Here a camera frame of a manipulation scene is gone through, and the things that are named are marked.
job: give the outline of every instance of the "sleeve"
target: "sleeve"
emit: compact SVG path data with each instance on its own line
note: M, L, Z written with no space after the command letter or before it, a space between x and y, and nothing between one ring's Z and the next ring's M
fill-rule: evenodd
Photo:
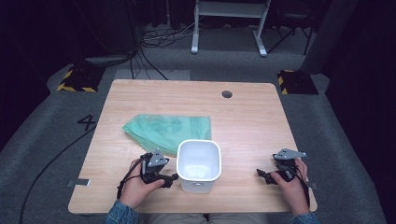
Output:
M320 224L320 222L315 214L307 213L293 217L288 224Z
M138 224L138 213L126 204L116 200L107 213L105 224Z

